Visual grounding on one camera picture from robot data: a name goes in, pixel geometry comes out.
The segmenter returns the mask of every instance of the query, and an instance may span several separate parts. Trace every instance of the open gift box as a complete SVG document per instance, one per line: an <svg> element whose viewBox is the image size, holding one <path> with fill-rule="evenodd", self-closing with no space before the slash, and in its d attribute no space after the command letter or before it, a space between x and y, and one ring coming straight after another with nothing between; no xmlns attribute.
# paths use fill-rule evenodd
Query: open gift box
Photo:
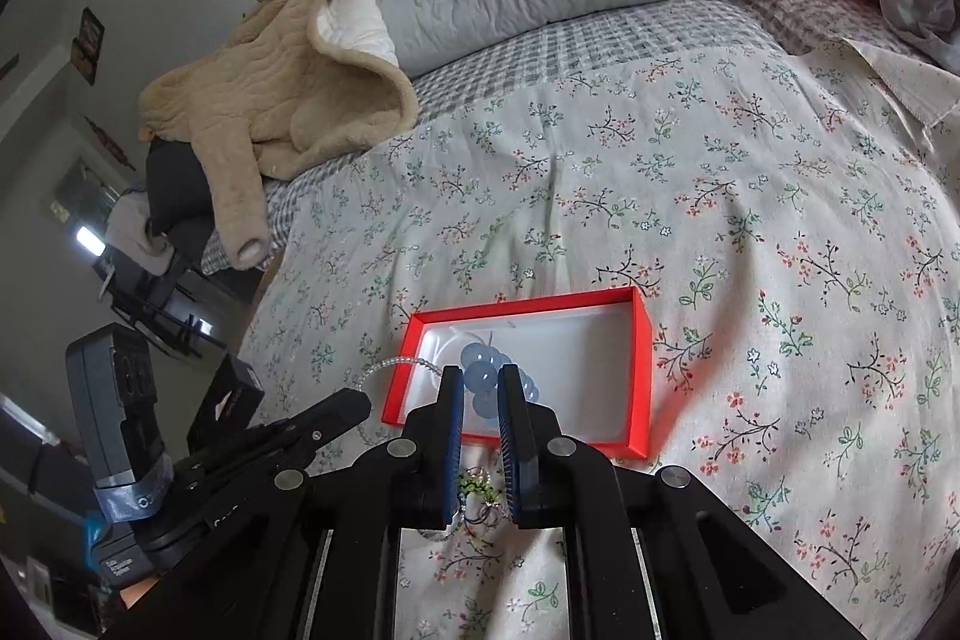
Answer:
<svg viewBox="0 0 960 640"><path fill-rule="evenodd" d="M650 434L653 332L635 287L421 311L411 317L400 355L443 369L460 366L473 342L505 353L539 389L560 429L613 458L645 458ZM440 378L419 365L397 365L383 422L402 426L407 413L437 398ZM464 440L499 443L495 419L464 400Z"/></svg>

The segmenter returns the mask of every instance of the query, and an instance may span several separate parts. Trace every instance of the jacket sleeve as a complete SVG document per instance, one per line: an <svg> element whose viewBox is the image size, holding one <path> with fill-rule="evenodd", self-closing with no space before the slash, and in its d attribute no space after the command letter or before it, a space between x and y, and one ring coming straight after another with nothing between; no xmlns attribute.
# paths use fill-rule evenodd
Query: jacket sleeve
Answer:
<svg viewBox="0 0 960 640"><path fill-rule="evenodd" d="M213 218L235 269L256 266L270 251L267 202L248 124L213 122L191 140L213 199Z"/></svg>

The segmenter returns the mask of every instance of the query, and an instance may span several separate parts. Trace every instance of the beige jacket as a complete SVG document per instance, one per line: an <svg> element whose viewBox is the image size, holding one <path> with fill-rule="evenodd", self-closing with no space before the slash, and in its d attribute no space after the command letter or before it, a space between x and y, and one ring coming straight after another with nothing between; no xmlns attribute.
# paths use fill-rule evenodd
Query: beige jacket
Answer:
<svg viewBox="0 0 960 640"><path fill-rule="evenodd" d="M269 251L260 175L292 179L416 122L416 95L399 68L308 25L327 1L262 0L224 47L140 95L147 129L193 146L234 268Z"/></svg>

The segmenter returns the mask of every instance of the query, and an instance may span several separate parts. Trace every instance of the metal bolt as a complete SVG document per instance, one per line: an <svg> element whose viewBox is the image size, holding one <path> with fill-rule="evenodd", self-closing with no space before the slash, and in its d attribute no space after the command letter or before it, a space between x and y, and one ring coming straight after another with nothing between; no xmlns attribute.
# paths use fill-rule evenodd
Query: metal bolt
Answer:
<svg viewBox="0 0 960 640"><path fill-rule="evenodd" d="M671 488L686 488L690 485L690 472L683 467L664 467L661 470L661 480Z"/></svg>
<svg viewBox="0 0 960 640"><path fill-rule="evenodd" d="M405 437L392 439L387 445L387 453L390 453L394 458L413 456L414 453L416 453L416 442L412 439L406 439Z"/></svg>
<svg viewBox="0 0 960 640"><path fill-rule="evenodd" d="M274 485L281 491L293 491L295 488L301 487L303 483L304 473L299 469L285 469L282 472L277 472L277 477L274 477Z"/></svg>
<svg viewBox="0 0 960 640"><path fill-rule="evenodd" d="M546 449L554 456L573 456L577 443L569 437L554 437L546 444Z"/></svg>

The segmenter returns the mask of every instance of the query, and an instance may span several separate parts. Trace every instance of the picture frame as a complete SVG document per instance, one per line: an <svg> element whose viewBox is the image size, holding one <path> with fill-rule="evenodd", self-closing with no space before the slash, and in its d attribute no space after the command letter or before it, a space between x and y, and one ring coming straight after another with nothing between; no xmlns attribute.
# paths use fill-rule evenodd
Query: picture frame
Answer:
<svg viewBox="0 0 960 640"><path fill-rule="evenodd" d="M83 14L80 15L80 33L77 34L77 41L93 61L100 58L100 47L104 44L104 30L104 24L97 20L97 16L90 11L90 7L85 7Z"/></svg>
<svg viewBox="0 0 960 640"><path fill-rule="evenodd" d="M70 46L70 63L90 85L96 81L97 61L83 48L79 39L74 39Z"/></svg>

